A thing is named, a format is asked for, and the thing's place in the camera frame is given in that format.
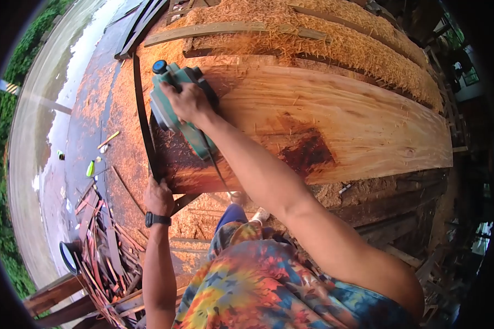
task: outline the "green bush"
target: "green bush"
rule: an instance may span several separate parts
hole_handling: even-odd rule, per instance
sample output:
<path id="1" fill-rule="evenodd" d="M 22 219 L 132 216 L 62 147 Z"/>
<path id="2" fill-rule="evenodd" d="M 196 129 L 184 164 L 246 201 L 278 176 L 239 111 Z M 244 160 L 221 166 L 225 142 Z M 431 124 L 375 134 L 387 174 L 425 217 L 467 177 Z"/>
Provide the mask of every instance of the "green bush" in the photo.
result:
<path id="1" fill-rule="evenodd" d="M 46 10 L 29 25 L 13 51 L 13 56 L 4 73 L 5 81 L 22 85 L 27 71 L 40 50 L 42 35 L 52 29 L 53 20 L 57 15 L 64 14 L 66 5 L 70 2 L 72 0 L 50 0 Z M 18 251 L 13 226 L 9 219 L 6 188 L 7 164 L 4 163 L 4 153 L 16 101 L 17 96 L 0 91 L 0 257 L 18 296 L 23 299 L 35 292 L 35 286 Z"/>

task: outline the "right hand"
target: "right hand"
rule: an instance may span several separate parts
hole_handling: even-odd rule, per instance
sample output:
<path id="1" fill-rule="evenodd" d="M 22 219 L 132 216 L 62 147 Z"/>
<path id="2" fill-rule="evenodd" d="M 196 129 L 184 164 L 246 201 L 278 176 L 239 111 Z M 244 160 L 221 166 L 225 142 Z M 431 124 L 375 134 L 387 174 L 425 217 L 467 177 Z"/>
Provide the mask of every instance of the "right hand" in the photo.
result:
<path id="1" fill-rule="evenodd" d="M 188 121 L 198 126 L 206 115 L 214 113 L 205 93 L 194 83 L 181 82 L 183 91 L 178 94 L 174 86 L 163 81 L 159 87 L 169 99 L 174 113 L 181 122 Z"/>

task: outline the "left hand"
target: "left hand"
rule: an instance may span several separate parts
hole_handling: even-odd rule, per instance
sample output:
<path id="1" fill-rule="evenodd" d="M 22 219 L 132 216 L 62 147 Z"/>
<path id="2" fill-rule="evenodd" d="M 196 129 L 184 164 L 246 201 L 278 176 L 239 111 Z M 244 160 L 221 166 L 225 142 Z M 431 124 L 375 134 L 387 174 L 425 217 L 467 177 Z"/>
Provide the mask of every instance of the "left hand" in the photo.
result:
<path id="1" fill-rule="evenodd" d="M 164 178 L 158 184 L 150 175 L 144 197 L 148 211 L 154 215 L 170 217 L 172 209 L 174 209 L 174 198 Z"/>

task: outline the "black wristwatch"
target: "black wristwatch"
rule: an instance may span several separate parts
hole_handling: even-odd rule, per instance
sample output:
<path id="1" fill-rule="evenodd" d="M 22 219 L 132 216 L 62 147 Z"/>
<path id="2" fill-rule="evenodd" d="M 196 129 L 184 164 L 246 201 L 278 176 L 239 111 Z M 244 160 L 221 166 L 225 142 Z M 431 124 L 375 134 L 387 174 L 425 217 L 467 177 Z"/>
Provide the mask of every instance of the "black wristwatch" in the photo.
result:
<path id="1" fill-rule="evenodd" d="M 145 215 L 145 226 L 150 228 L 152 224 L 161 223 L 165 225 L 172 225 L 172 219 L 167 216 L 154 215 L 151 212 L 146 212 Z"/>

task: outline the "green electric planer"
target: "green electric planer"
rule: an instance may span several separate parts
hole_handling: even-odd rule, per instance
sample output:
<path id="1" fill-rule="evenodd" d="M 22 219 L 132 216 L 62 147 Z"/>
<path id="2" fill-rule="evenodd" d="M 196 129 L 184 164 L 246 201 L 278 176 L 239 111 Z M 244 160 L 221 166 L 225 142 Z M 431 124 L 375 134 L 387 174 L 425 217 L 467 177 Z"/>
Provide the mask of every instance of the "green electric planer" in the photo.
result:
<path id="1" fill-rule="evenodd" d="M 179 122 L 178 116 L 172 110 L 169 99 L 166 98 L 165 94 L 161 91 L 159 83 L 162 81 L 168 82 L 176 88 L 178 93 L 181 92 L 180 82 L 195 83 L 204 91 L 213 109 L 216 109 L 220 102 L 216 92 L 211 88 L 209 83 L 202 78 L 203 73 L 197 66 L 180 69 L 176 63 L 168 65 L 166 61 L 160 60 L 154 63 L 151 70 L 155 75 L 151 78 L 154 83 L 154 88 L 150 92 L 150 107 L 159 127 L 164 131 L 171 130 L 175 133 L 181 132 L 196 154 L 201 159 L 207 160 L 212 156 L 212 153 L 217 150 L 216 145 L 191 122 L 186 122 L 184 124 Z"/>

